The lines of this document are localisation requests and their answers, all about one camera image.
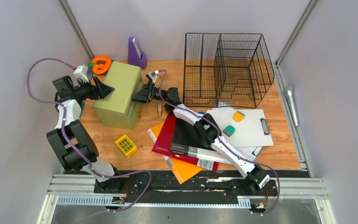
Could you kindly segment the green drawer cabinet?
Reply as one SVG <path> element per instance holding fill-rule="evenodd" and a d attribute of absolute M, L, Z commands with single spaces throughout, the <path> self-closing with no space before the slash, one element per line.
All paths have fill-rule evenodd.
<path fill-rule="evenodd" d="M 131 97 L 143 86 L 141 68 L 113 62 L 103 83 L 115 90 L 107 97 L 94 102 L 94 113 L 105 126 L 132 130 L 140 103 Z"/>

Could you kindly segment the green eraser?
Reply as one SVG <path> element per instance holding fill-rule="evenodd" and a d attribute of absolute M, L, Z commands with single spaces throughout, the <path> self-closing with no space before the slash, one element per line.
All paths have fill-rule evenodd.
<path fill-rule="evenodd" d="M 230 138 L 235 133 L 235 130 L 234 126 L 228 125 L 223 129 L 223 133 Z"/>

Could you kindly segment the orange eraser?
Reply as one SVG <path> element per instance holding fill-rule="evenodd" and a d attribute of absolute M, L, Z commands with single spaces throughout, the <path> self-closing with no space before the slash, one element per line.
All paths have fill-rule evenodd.
<path fill-rule="evenodd" d="M 239 123 L 241 122 L 245 117 L 245 114 L 240 112 L 240 111 L 236 111 L 233 115 L 233 121 Z"/>

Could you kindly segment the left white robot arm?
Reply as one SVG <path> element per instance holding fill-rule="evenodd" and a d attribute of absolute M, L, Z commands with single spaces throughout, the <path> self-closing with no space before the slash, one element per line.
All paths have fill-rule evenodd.
<path fill-rule="evenodd" d="M 64 76 L 53 81 L 59 120 L 53 131 L 47 133 L 59 162 L 66 171 L 84 171 L 93 175 L 96 185 L 118 193 L 124 188 L 123 178 L 117 169 L 100 158 L 98 149 L 80 121 L 81 104 L 86 99 L 104 99 L 115 89 L 93 77 L 94 84 L 78 78 L 74 86 L 71 77 Z"/>

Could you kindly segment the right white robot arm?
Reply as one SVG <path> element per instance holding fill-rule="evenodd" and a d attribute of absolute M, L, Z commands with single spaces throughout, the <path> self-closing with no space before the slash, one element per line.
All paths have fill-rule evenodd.
<path fill-rule="evenodd" d="M 132 100 L 139 103 L 149 103 L 151 100 L 162 100 L 165 102 L 165 110 L 169 115 L 173 115 L 188 124 L 192 125 L 201 143 L 222 154 L 240 174 L 248 181 L 248 190 L 254 195 L 261 194 L 266 189 L 266 184 L 270 180 L 269 174 L 261 167 L 260 163 L 245 158 L 235 149 L 222 135 L 213 116 L 209 113 L 202 115 L 197 113 L 181 101 L 177 88 L 161 90 L 152 81 L 135 92 L 131 96 Z"/>

